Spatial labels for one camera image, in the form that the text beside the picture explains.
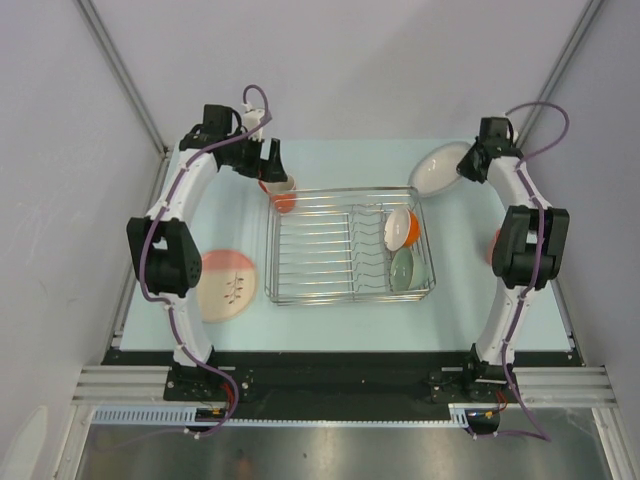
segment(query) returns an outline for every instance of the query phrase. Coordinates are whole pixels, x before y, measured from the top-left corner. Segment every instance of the metal wire dish rack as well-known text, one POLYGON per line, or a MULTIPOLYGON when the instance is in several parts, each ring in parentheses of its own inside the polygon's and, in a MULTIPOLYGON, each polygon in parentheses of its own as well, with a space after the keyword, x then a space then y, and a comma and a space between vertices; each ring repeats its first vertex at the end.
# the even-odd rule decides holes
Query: metal wire dish rack
POLYGON ((436 278, 417 190, 299 190, 295 195, 293 209, 290 196, 274 197, 269 207, 265 291, 272 302, 415 301, 433 290, 436 278), (281 213, 279 205, 290 211, 281 213), (391 289, 393 254, 384 244, 384 226, 400 206, 418 218, 420 238, 411 249, 426 265, 427 280, 417 289, 398 292, 391 289))

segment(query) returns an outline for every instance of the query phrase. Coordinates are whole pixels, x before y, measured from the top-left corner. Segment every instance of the cable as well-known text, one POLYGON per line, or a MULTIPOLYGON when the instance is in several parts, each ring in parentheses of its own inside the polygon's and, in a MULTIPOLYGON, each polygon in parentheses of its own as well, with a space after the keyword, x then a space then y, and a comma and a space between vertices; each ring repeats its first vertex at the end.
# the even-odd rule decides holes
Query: cable
POLYGON ((173 199, 173 196, 175 195, 176 191, 178 190, 178 186, 180 185, 180 182, 182 181, 182 177, 185 175, 185 173, 187 172, 188 168, 193 165, 193 163, 200 158, 201 155, 204 155, 205 153, 210 153, 213 150, 220 148, 220 147, 224 147, 226 145, 230 145, 232 143, 235 142, 239 142, 241 140, 244 140, 246 138, 251 137, 251 135, 253 135, 254 133, 258 132, 261 128, 263 128, 266 124, 268 124, 271 120, 272 120, 272 116, 271 116, 271 112, 269 110, 269 101, 267 99, 267 95, 265 94, 264 90, 262 88, 260 88, 258 85, 248 85, 247 87, 245 87, 244 91, 242 92, 242 99, 244 103, 247 103, 247 94, 249 91, 251 90, 257 90, 258 93, 262 96, 262 100, 264 102, 264 116, 262 117, 260 123, 258 123, 258 125, 256 125, 254 128, 252 128, 251 130, 248 130, 247 132, 241 134, 241 135, 237 135, 231 138, 227 138, 225 140, 221 140, 220 142, 214 143, 213 145, 209 145, 201 150, 198 150, 195 154, 193 154, 193 156, 191 158, 189 158, 189 160, 186 161, 184 168, 181 168, 180 171, 178 172, 178 174, 176 175, 175 180, 173 181, 173 184, 171 185, 171 187, 169 188, 169 191, 167 193, 167 196, 165 197, 165 205, 163 205, 158 214, 156 215, 156 218, 153 219, 153 222, 151 223, 151 226, 149 227, 149 231, 147 232, 147 236, 145 237, 144 240, 144 244, 142 247, 142 254, 140 255, 140 288, 142 290, 142 296, 145 298, 145 300, 147 300, 148 302, 152 302, 152 303, 164 303, 165 305, 167 305, 167 310, 168 310, 168 315, 169 315, 169 323, 171 326, 171 332, 173 333, 173 337, 176 341, 176 343, 178 344, 178 346, 182 349, 182 352, 185 354, 185 356, 191 360, 195 365, 197 365, 200 368, 204 368, 205 370, 212 372, 216 375, 221 376, 222 378, 224 378, 227 382, 229 382, 229 384, 231 385, 232 389, 233 389, 233 403, 230 405, 227 414, 220 420, 220 422, 216 425, 214 425, 213 427, 211 427, 209 430, 202 432, 202 433, 197 433, 195 435, 195 438, 200 438, 200 437, 208 437, 210 435, 212 435, 213 433, 215 433, 216 431, 218 431, 220 429, 220 427, 222 427, 222 425, 224 425, 224 423, 229 420, 229 418, 231 418, 231 416, 233 415, 233 413, 236 410, 236 407, 238 406, 238 400, 239 400, 239 392, 238 392, 238 385, 236 384, 236 382, 234 381, 234 379, 227 374, 226 372, 223 372, 220 369, 217 369, 215 367, 212 367, 210 365, 207 365, 206 363, 200 361, 199 359, 197 359, 195 357, 195 355, 190 352, 187 347, 184 345, 184 342, 182 341, 182 338, 180 337, 180 334, 178 332, 178 329, 176 327, 176 320, 175 320, 175 314, 174 314, 174 309, 171 306, 171 301, 166 298, 166 297, 162 297, 162 296, 157 296, 157 297, 152 297, 149 294, 149 289, 147 288, 147 283, 146 283, 146 264, 147 264, 147 257, 149 255, 149 249, 151 247, 151 243, 153 240, 153 236, 155 235, 156 229, 158 228, 158 225, 161 221, 161 219, 163 218, 164 214, 167 212, 168 210, 168 206, 171 203, 171 200, 173 199))
POLYGON ((522 315, 522 310, 524 309, 524 304, 526 301, 526 297, 527 294, 533 289, 535 288, 536 282, 538 281, 538 273, 540 272, 540 262, 542 261, 542 247, 544 244, 544 207, 542 206, 542 203, 540 202, 540 199, 536 196, 535 194, 535 190, 533 189, 533 185, 531 185, 529 183, 529 181, 527 180, 527 177, 525 176, 525 174, 522 172, 521 170, 521 166, 531 160, 532 158, 540 155, 541 153, 544 153, 548 150, 550 150, 551 148, 555 147, 558 143, 560 143, 562 141, 562 139, 564 139, 564 137, 567 135, 567 132, 569 131, 569 125, 570 125, 570 120, 569 120, 569 114, 560 106, 551 103, 551 102, 527 102, 527 103, 523 103, 522 105, 518 105, 516 107, 513 107, 512 109, 508 110, 506 115, 510 115, 513 112, 520 110, 522 108, 526 108, 526 107, 531 107, 531 106, 543 106, 543 107, 549 107, 549 108, 553 108, 557 111, 559 111, 563 118, 564 118, 564 128, 562 129, 562 133, 558 136, 558 138, 556 138, 553 142, 551 142, 548 145, 545 145, 544 147, 535 150, 533 152, 531 152, 528 155, 524 155, 520 161, 516 164, 516 174, 518 175, 518 178, 520 179, 520 181, 522 182, 522 184, 524 185, 524 188, 527 190, 527 193, 529 194, 529 196, 531 197, 531 201, 534 203, 534 205, 538 208, 538 239, 536 242, 536 254, 535 254, 535 259, 534 259, 534 264, 533 264, 533 273, 531 275, 531 281, 529 282, 529 285, 527 286, 527 288, 525 288, 522 293, 519 295, 518 297, 518 304, 516 305, 516 311, 515 314, 513 316, 513 321, 511 322, 511 326, 509 327, 509 330, 507 332, 507 336, 504 339, 504 343, 502 345, 502 350, 501 350, 501 356, 502 356, 502 370, 504 371, 504 376, 507 380, 507 384, 509 385, 509 389, 511 390, 511 392, 513 393, 513 396, 516 398, 518 404, 520 405, 520 408, 522 409, 522 411, 524 412, 524 414, 527 416, 527 418, 529 419, 529 422, 531 422, 531 424, 533 425, 533 427, 538 431, 538 433, 533 433, 533 432, 527 432, 525 430, 505 430, 502 432, 495 432, 493 434, 489 434, 489 435, 477 435, 473 432, 473 430, 471 430, 471 428, 466 428, 465 430, 473 436, 474 440, 476 438, 494 438, 497 436, 527 436, 527 437, 532 437, 532 438, 537 438, 540 440, 545 440, 547 442, 551 441, 551 437, 544 431, 544 429, 542 428, 542 426, 540 425, 540 422, 538 421, 538 419, 536 419, 535 415, 533 414, 533 412, 531 410, 529 410, 529 408, 525 405, 524 401, 522 400, 522 396, 520 395, 520 391, 518 390, 518 386, 515 384, 515 382, 513 381, 513 378, 511 377, 511 373, 509 372, 509 367, 507 364, 507 351, 509 349, 509 343, 511 342, 511 339, 513 338, 513 335, 516 331, 516 327, 518 326, 518 322, 520 321, 520 317, 522 315))

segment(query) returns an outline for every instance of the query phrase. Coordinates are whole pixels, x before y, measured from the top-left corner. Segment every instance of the bowl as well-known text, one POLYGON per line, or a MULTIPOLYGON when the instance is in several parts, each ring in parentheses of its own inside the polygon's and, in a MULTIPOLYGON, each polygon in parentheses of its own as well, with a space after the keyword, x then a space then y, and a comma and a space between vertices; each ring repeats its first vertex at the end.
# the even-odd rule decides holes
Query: bowl
POLYGON ((395 252, 402 247, 410 247, 420 238, 420 225, 416 214, 407 207, 398 207, 384 225, 384 244, 395 252))
POLYGON ((413 169, 409 185, 418 190, 421 197, 445 191, 460 179, 456 167, 470 148, 467 142, 451 142, 436 148, 413 169))
POLYGON ((389 274, 391 290, 405 292, 415 290, 427 281, 427 266, 417 252, 401 248, 393 257, 389 274))

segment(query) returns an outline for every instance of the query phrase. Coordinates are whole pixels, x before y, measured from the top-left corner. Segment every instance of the white panel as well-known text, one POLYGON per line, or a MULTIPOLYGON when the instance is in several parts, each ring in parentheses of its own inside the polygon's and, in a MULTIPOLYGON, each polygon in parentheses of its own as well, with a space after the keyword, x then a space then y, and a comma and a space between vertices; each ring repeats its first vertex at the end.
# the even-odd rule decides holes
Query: white panel
POLYGON ((0 459, 38 405, 45 478, 101 353, 158 157, 71 1, 0 3, 0 459))
MULTIPOLYGON (((571 225, 560 272, 578 340, 605 364, 640 448, 640 3, 609 2, 553 98, 572 119, 567 138, 532 160, 531 176, 571 225)), ((561 130, 542 117, 532 147, 561 130)))
POLYGON ((452 138, 537 97, 586 0, 96 0, 165 141, 270 95, 273 135, 452 138))

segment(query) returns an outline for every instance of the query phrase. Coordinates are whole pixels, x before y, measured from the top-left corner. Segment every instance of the white table surface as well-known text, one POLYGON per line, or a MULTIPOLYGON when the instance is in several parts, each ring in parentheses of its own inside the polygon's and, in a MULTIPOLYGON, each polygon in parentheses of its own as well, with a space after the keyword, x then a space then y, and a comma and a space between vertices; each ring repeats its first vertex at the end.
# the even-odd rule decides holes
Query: white table surface
MULTIPOLYGON (((282 142, 285 169, 298 188, 406 185, 409 173, 445 140, 282 142)), ((174 155, 169 176, 175 168, 174 155)), ((224 167, 204 193, 191 225, 202 253, 241 251, 255 263, 260 286, 239 316, 205 324, 218 351, 446 351, 468 350, 493 302, 496 278, 486 263, 488 244, 504 208, 488 185, 460 180, 422 201, 437 285, 408 303, 276 306, 264 293, 268 199, 255 180, 224 167)), ((122 350, 171 350, 165 311, 136 288, 122 350)), ((519 350, 570 349, 551 287, 536 298, 518 340, 519 350)))

